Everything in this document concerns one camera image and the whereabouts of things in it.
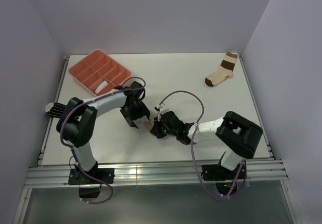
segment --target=purple cable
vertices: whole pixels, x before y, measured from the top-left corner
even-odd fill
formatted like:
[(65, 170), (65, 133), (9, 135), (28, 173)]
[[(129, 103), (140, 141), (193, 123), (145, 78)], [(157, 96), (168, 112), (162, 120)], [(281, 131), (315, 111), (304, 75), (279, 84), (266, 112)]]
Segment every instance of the purple cable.
[(113, 196), (113, 193), (114, 193), (114, 192), (113, 192), (113, 188), (112, 188), (112, 186), (110, 186), (108, 183), (106, 183), (106, 182), (104, 182), (104, 181), (102, 181), (102, 180), (99, 180), (99, 179), (97, 179), (97, 178), (95, 178), (95, 177), (93, 177), (93, 176), (89, 175), (89, 174), (88, 174), (88, 173), (86, 173), (86, 171), (81, 167), (81, 165), (80, 165), (80, 164), (79, 164), (79, 162), (78, 162), (78, 158), (77, 158), (77, 156), (76, 156), (76, 153), (75, 153), (74, 149), (72, 148), (72, 146), (64, 142), (64, 137), (63, 137), (64, 129), (65, 129), (65, 127), (66, 127), (66, 124), (67, 124), (67, 121), (69, 120), (69, 118), (70, 118), (70, 117), (72, 116), (72, 114), (73, 114), (75, 111), (77, 111), (77, 109), (79, 109), (80, 107), (85, 106), (85, 105), (86, 105), (86, 104), (88, 104), (88, 103), (94, 103), (94, 102), (99, 101), (99, 100), (101, 100), (101, 99), (104, 99), (104, 98), (106, 98), (106, 97), (110, 97), (111, 95), (114, 95), (114, 94), (118, 94), (118, 93), (122, 93), (122, 92), (126, 92), (126, 91), (139, 91), (139, 90), (142, 90), (142, 89), (144, 89), (144, 88), (145, 88), (145, 86), (146, 86), (146, 82), (145, 82), (145, 80), (144, 80), (143, 78), (141, 78), (141, 77), (130, 77), (130, 78), (128, 78), (124, 83), (126, 83), (126, 82), (127, 82), (128, 80), (130, 80), (130, 79), (139, 79), (139, 80), (143, 81), (143, 86), (142, 86), (142, 87), (139, 87), (139, 88), (131, 88), (131, 89), (130, 89), (130, 88), (127, 88), (127, 89), (123, 89), (123, 90), (118, 90), (118, 91), (116, 91), (116, 92), (112, 92), (112, 93), (109, 93), (109, 94), (106, 94), (106, 95), (102, 95), (102, 96), (100, 96), (100, 97), (97, 97), (97, 98), (95, 98), (94, 100), (90, 100), (90, 101), (87, 101), (87, 102), (83, 102), (83, 103), (79, 104), (78, 106), (76, 106), (74, 109), (72, 109), (72, 110), (71, 110), (71, 112), (67, 115), (66, 119), (63, 121), (63, 123), (62, 123), (62, 125), (61, 125), (61, 129), (60, 129), (60, 141), (61, 141), (61, 143), (62, 143), (63, 145), (65, 145), (65, 146), (67, 146), (67, 147), (69, 147), (69, 148), (71, 149), (71, 153), (72, 153), (73, 157), (75, 158), (76, 163), (78, 163), (78, 168), (80, 169), (80, 171), (81, 171), (85, 176), (87, 176), (88, 178), (90, 178), (90, 179), (92, 179), (92, 180), (95, 180), (95, 181), (97, 181), (97, 182), (99, 182), (99, 183), (101, 183), (101, 184), (103, 184), (103, 185), (106, 185), (106, 186), (107, 186), (107, 187), (109, 187), (109, 188), (110, 188), (110, 190), (111, 190), (111, 194), (110, 194), (110, 196), (109, 196), (109, 197), (107, 197), (106, 199), (101, 200), (101, 201), (86, 201), (86, 200), (83, 200), (83, 201), (84, 201), (84, 202), (86, 202), (86, 203), (89, 203), (89, 204), (101, 204), (101, 203), (104, 203), (104, 202), (108, 201), (108, 200), (109, 200), (109, 199), (111, 199), (111, 198), (112, 198), (112, 196)]
[[(202, 103), (202, 101), (200, 100), (200, 98), (199, 97), (197, 97), (195, 94), (193, 94), (193, 93), (191, 93), (191, 92), (188, 92), (188, 91), (175, 91), (175, 92), (172, 92), (172, 93), (170, 93), (169, 95), (167, 95), (161, 102), (160, 102), (160, 104), (159, 105), (161, 105), (169, 96), (171, 96), (171, 95), (173, 95), (173, 94), (175, 94), (175, 93), (187, 93), (187, 94), (189, 94), (189, 95), (191, 95), (191, 96), (193, 96), (193, 97), (195, 97), (198, 101), (199, 101), (199, 103), (200, 103), (200, 105), (201, 105), (201, 108), (202, 108), (202, 112), (201, 112), (201, 114), (200, 114), (200, 117), (197, 119), (197, 121), (196, 121), (196, 129), (194, 130), (194, 132), (193, 132), (193, 134), (192, 134), (192, 137), (191, 137), (191, 141), (190, 141), (190, 149), (191, 149), (191, 156), (192, 156), (192, 162), (193, 162), (193, 166), (194, 166), (194, 168), (195, 168), (195, 171), (196, 171), (196, 174), (197, 174), (197, 177), (198, 177), (198, 180), (199, 180), (199, 182), (200, 182), (200, 185), (202, 186), (202, 188), (206, 191), (206, 193), (209, 195), (209, 197), (211, 198), (211, 199), (213, 199), (213, 200), (215, 200), (215, 201), (218, 201), (218, 202), (223, 202), (223, 201), (225, 201), (225, 200), (227, 200), (228, 198), (229, 198), (229, 196), (230, 196), (230, 194), (232, 193), (232, 191), (233, 191), (233, 188), (235, 187), (235, 184), (236, 184), (236, 182), (237, 182), (237, 178), (238, 178), (238, 176), (239, 176), (239, 174), (240, 174), (240, 172), (241, 172), (241, 170), (242, 170), (242, 167), (243, 167), (243, 165), (245, 165), (245, 167), (246, 167), (246, 161), (245, 161), (245, 159), (243, 159), (242, 161), (241, 161), (241, 164), (240, 164), (240, 166), (239, 166), (239, 168), (238, 168), (238, 171), (237, 171), (237, 173), (236, 173), (236, 176), (235, 176), (235, 178), (234, 178), (234, 180), (233, 180), (233, 182), (232, 182), (232, 185), (231, 185), (231, 187), (230, 187), (230, 190), (228, 191), (228, 193), (227, 193), (227, 195), (225, 195), (225, 197), (223, 198), (223, 199), (218, 199), (218, 198), (216, 198), (208, 189), (207, 189), (207, 187), (205, 186), (205, 184), (203, 183), (203, 181), (202, 181), (202, 178), (201, 178), (201, 176), (200, 176), (200, 174), (199, 174), (199, 170), (198, 170), (198, 166), (197, 166), (197, 161), (196, 161), (196, 158), (195, 158), (195, 153), (194, 153), (194, 149), (193, 149), (193, 146), (194, 146), (194, 144), (193, 144), (193, 140), (194, 140), (194, 138), (195, 138), (195, 135), (196, 135), (196, 133), (197, 133), (197, 131), (198, 131), (198, 126), (199, 126), (199, 121), (200, 121), (200, 119), (202, 118), (202, 116), (203, 116), (203, 114), (204, 114), (204, 112), (205, 112), (205, 107), (204, 107), (204, 105), (203, 105), (203, 103)], [(244, 182), (245, 182), (245, 180), (246, 180), (246, 174), (245, 174), (245, 176), (244, 176), (244, 181), (243, 181), (243, 184), (242, 184), (242, 186), (244, 185)]]

